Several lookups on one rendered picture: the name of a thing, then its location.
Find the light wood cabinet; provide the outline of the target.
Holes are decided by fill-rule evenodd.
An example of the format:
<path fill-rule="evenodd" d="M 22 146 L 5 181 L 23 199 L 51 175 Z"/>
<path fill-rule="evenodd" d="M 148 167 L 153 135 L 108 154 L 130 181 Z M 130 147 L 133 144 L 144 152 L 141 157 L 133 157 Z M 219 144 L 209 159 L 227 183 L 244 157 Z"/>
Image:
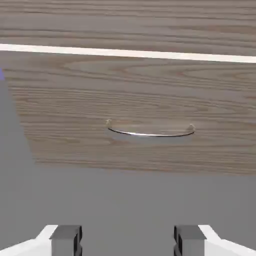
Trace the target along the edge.
<path fill-rule="evenodd" d="M 167 51 L 110 49 L 110 48 L 84 48 L 84 47 L 49 46 L 49 45 L 34 45 L 34 44 L 0 43 L 0 52 L 256 64 L 256 56 L 251 56 L 251 55 L 206 54 L 206 53 L 191 53 L 191 52 L 167 52 Z M 33 154 L 32 154 L 32 158 L 35 165 L 39 168 L 107 169 L 107 168 L 90 168 L 90 167 L 78 167 L 78 166 L 65 167 L 65 166 L 38 164 L 36 163 L 36 160 Z M 231 174 L 231 175 L 242 175 L 242 176 L 247 176 L 247 175 L 256 176 L 256 174 L 207 173 L 207 172 L 205 173 L 206 174 Z"/>

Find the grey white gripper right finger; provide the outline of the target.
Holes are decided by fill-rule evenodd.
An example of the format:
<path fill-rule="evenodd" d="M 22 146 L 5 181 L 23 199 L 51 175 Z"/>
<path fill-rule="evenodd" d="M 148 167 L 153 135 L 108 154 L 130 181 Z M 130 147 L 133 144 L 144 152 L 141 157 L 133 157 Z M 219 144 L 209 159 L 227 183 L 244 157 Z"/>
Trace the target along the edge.
<path fill-rule="evenodd" d="M 222 239 L 208 224 L 175 225 L 173 256 L 256 256 L 256 250 Z"/>

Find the light wood drawer front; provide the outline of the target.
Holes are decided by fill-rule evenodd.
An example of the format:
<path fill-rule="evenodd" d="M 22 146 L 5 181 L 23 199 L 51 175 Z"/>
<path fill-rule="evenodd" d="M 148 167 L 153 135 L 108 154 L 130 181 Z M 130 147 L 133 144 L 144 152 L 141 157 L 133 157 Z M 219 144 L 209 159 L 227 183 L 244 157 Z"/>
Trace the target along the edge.
<path fill-rule="evenodd" d="M 3 51 L 0 68 L 37 164 L 256 175 L 256 63 Z"/>
<path fill-rule="evenodd" d="M 0 43 L 256 56 L 256 0 L 0 0 Z"/>

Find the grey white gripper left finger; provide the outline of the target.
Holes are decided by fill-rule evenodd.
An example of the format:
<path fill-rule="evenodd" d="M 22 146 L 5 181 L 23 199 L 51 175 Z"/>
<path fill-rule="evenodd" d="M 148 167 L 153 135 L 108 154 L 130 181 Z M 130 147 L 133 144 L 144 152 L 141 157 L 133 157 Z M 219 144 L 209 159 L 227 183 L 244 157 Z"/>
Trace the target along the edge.
<path fill-rule="evenodd" d="M 0 250 L 0 256 L 83 256 L 81 225 L 46 225 L 38 236 Z"/>

